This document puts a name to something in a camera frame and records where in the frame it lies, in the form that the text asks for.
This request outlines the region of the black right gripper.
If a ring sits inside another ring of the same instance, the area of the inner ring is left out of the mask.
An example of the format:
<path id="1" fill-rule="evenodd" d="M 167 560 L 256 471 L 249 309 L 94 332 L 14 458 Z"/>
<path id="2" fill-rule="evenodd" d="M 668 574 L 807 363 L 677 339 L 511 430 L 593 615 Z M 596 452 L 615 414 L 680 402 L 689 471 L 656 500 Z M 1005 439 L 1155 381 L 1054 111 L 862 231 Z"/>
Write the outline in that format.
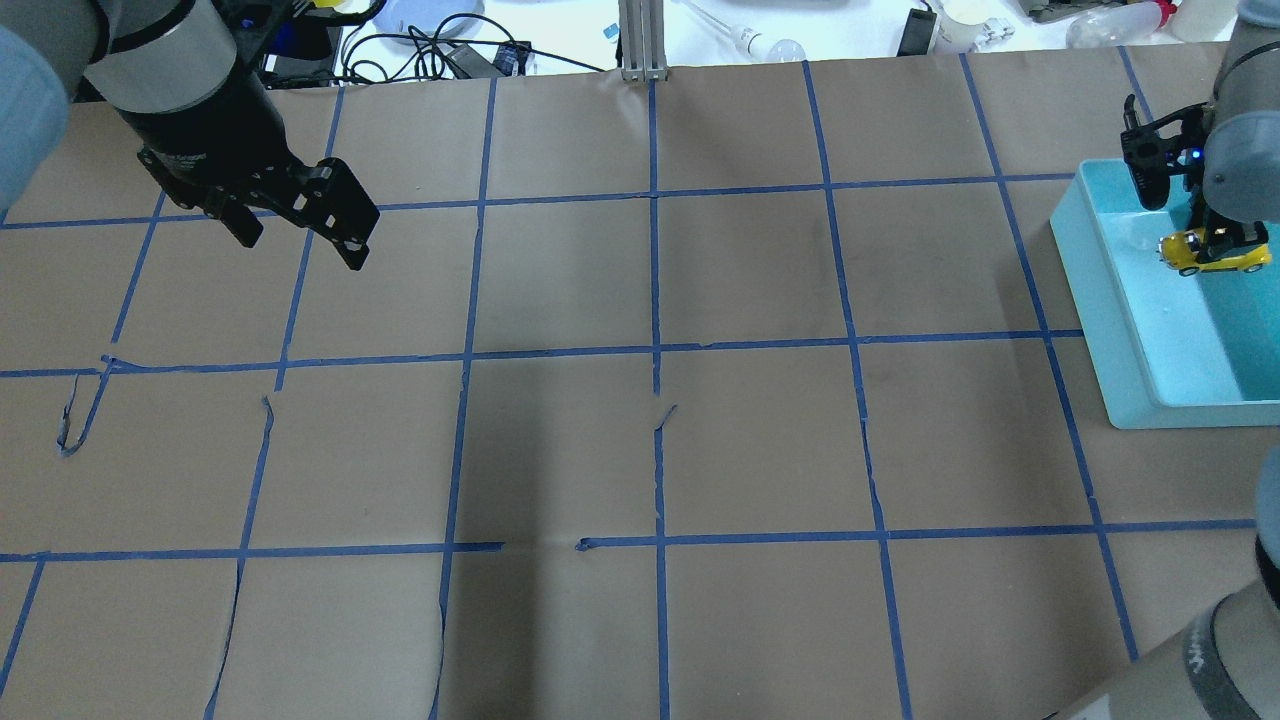
<path id="1" fill-rule="evenodd" d="M 1137 96 L 1123 105 L 1123 160 L 1143 209 L 1157 211 L 1169 204 L 1172 178 L 1180 177 L 1192 196 L 1204 178 L 1204 146 L 1215 102 L 1197 102 L 1149 123 L 1140 123 Z M 1201 265 L 1239 258 L 1248 251 L 1243 225 L 1204 225 L 1196 229 L 1196 260 Z"/>

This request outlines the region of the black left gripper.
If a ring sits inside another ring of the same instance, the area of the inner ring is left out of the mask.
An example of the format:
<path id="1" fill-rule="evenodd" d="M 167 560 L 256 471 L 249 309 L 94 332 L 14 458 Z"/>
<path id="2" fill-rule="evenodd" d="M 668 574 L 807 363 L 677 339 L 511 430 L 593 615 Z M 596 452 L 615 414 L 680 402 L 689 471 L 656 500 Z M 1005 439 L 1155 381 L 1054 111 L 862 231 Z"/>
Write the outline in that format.
<path id="1" fill-rule="evenodd" d="M 364 268 L 380 211 L 347 163 L 302 163 L 257 76 L 232 76 L 205 100 L 165 113 L 122 110 L 142 138 L 140 160 L 166 196 L 220 222 L 253 249 L 268 209 L 329 241 L 352 272 Z"/>

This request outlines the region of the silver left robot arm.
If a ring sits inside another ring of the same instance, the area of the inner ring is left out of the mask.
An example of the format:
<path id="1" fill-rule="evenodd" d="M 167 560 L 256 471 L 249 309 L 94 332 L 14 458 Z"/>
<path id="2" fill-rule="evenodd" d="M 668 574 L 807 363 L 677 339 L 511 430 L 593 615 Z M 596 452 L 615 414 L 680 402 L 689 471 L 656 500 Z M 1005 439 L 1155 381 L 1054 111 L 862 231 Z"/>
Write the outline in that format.
<path id="1" fill-rule="evenodd" d="M 244 247 L 273 211 L 328 240 L 351 270 L 380 213 L 349 167 L 291 150 L 260 78 L 294 22 L 353 24 L 312 1 L 5 1 L 3 208 L 60 143 L 90 85 L 140 136 L 140 163 L 177 206 L 220 222 Z"/>

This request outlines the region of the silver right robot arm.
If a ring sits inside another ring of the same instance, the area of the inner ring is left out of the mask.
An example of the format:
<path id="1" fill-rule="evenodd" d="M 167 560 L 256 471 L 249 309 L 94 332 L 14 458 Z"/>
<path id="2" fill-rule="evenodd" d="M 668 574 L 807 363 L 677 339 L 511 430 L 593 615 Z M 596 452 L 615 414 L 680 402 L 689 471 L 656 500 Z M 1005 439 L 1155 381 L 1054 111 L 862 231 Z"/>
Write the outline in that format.
<path id="1" fill-rule="evenodd" d="M 1080 164 L 1051 218 L 1111 424 L 1277 424 L 1277 4 L 1242 1 L 1210 99 Z M 1061 719 L 1277 716 L 1277 451 L 1254 500 L 1256 577 Z"/>

